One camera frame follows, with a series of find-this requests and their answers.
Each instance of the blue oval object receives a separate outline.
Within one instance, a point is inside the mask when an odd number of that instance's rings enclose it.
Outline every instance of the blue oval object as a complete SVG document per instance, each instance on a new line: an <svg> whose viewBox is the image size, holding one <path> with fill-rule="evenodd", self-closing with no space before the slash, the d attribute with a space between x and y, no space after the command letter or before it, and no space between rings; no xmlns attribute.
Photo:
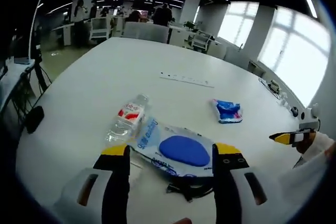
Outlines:
<svg viewBox="0 0 336 224"><path fill-rule="evenodd" d="M159 151L167 158L202 167L210 162L206 149L198 141L185 136L171 136L162 141Z"/></svg>

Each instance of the desk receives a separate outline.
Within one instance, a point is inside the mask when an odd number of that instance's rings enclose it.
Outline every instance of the desk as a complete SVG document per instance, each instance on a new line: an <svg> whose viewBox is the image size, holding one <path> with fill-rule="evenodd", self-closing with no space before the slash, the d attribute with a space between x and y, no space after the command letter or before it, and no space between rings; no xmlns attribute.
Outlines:
<svg viewBox="0 0 336 224"><path fill-rule="evenodd" d="M192 31L187 31L184 27L169 26L169 28L170 36L168 39L168 44L170 45L185 47L189 36L193 37L195 35L195 33Z"/></svg>
<svg viewBox="0 0 336 224"><path fill-rule="evenodd" d="M160 72L208 80L215 88L161 79ZM112 118L139 93L149 95L150 113L159 121L235 145L250 166L270 176L291 169L300 156L295 148L268 138L296 130L299 124L257 76L180 47L110 38L53 82L37 103L44 108L45 118L35 133L22 134L16 171L39 203L53 204L70 179L93 166ZM219 124L209 105L213 98L240 102L243 121ZM166 194L167 185L150 164L145 165L129 194L129 224L168 224L183 217L195 224L215 223L213 194L187 203L180 194Z"/></svg>
<svg viewBox="0 0 336 224"><path fill-rule="evenodd" d="M89 31L91 29L91 22L86 20L86 21L84 21L84 24L87 28L87 33L89 33ZM75 25L75 23L62 25L62 26L54 28L53 30L51 30L51 32L55 32L56 37L58 38L59 34L57 34L57 31L61 30L62 31L61 36L63 37L64 46L70 46L71 43L72 43L71 42L72 41L72 39L71 39L72 38L71 29L72 29L72 26L74 26L74 25Z"/></svg>

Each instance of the monitor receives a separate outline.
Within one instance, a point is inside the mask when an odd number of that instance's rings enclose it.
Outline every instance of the monitor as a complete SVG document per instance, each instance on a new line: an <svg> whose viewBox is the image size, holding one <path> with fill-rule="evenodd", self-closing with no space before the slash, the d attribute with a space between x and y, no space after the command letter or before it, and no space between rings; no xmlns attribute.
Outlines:
<svg viewBox="0 0 336 224"><path fill-rule="evenodd" d="M155 6L155 0L134 0L133 9L151 10Z"/></svg>

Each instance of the window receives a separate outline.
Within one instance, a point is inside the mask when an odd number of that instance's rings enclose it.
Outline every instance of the window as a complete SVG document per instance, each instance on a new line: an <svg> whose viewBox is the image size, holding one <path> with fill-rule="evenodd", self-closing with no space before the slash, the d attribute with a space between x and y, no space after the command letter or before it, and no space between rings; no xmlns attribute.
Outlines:
<svg viewBox="0 0 336 224"><path fill-rule="evenodd" d="M231 3L224 16L218 37L226 39L238 47L244 45L251 31L258 6L258 3Z"/></svg>
<svg viewBox="0 0 336 224"><path fill-rule="evenodd" d="M258 60L308 106L326 71L330 45L330 35L320 23L279 7Z"/></svg>
<svg viewBox="0 0 336 224"><path fill-rule="evenodd" d="M194 20L193 20L193 23L196 23L196 19L197 19L197 16L198 16L198 12L200 11L200 6L198 6L197 10L196 10L196 13L195 13L195 17L194 17Z"/></svg>

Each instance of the human hand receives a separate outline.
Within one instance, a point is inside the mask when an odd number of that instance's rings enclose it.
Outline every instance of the human hand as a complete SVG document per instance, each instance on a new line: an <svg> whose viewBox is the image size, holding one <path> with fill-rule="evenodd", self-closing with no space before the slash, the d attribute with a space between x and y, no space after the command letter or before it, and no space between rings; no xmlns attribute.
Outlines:
<svg viewBox="0 0 336 224"><path fill-rule="evenodd" d="M332 155L335 153L335 151L336 151L336 143L334 143L327 150L325 150L324 154L327 157L327 159L331 160Z"/></svg>
<svg viewBox="0 0 336 224"><path fill-rule="evenodd" d="M192 224L191 220L188 218L184 218L182 220L179 220L178 222L175 222L173 224Z"/></svg>
<svg viewBox="0 0 336 224"><path fill-rule="evenodd" d="M311 144L313 143L315 136L316 136L316 132L309 133L308 137L305 137L301 142L297 144L296 150L299 153L304 154L308 150L308 148L311 146Z"/></svg>

